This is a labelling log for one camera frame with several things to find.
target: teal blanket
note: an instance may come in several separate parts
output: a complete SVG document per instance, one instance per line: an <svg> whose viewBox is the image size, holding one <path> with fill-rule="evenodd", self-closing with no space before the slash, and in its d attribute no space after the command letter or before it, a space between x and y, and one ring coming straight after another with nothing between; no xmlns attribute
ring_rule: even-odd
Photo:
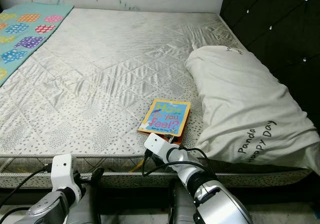
<svg viewBox="0 0 320 224"><path fill-rule="evenodd" d="M50 37L72 8L27 3L0 14L0 86Z"/></svg>

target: mattress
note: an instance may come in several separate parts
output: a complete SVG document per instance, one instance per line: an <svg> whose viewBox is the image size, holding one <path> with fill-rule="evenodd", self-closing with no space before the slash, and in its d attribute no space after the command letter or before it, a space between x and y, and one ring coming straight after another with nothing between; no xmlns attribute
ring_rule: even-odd
<svg viewBox="0 0 320 224"><path fill-rule="evenodd" d="M166 186L176 176L169 170L150 177L129 172L145 151L137 128L153 99L190 101L183 143L196 143L202 104L184 61L205 45L244 48L215 14L73 9L0 87L0 187L17 186L63 153L77 156L83 176L104 167L106 187ZM310 173L214 166L227 186L289 184ZM39 174L25 187L49 188L49 176Z"/></svg>

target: black tufted headboard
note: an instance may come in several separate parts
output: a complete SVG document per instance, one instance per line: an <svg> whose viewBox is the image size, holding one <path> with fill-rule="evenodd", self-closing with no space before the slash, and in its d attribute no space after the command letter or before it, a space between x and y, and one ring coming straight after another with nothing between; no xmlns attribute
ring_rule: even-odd
<svg viewBox="0 0 320 224"><path fill-rule="evenodd" d="M223 0L220 15L319 132L320 0Z"/></svg>

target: pillowcase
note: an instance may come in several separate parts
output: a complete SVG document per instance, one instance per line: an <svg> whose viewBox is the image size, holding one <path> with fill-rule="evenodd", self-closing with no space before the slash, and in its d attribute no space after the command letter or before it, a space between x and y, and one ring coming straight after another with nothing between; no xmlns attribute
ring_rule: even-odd
<svg viewBox="0 0 320 224"><path fill-rule="evenodd" d="M320 173L316 128L288 88L254 54L205 46L193 51L185 66L204 111L204 129L196 146L208 158Z"/></svg>

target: book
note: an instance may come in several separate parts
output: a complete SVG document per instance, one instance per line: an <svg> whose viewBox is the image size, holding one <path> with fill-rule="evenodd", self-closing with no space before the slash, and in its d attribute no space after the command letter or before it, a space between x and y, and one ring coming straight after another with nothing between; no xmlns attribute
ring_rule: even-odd
<svg viewBox="0 0 320 224"><path fill-rule="evenodd" d="M190 102L154 99L138 131L143 134L155 133L168 140L175 136L174 143L181 144Z"/></svg>

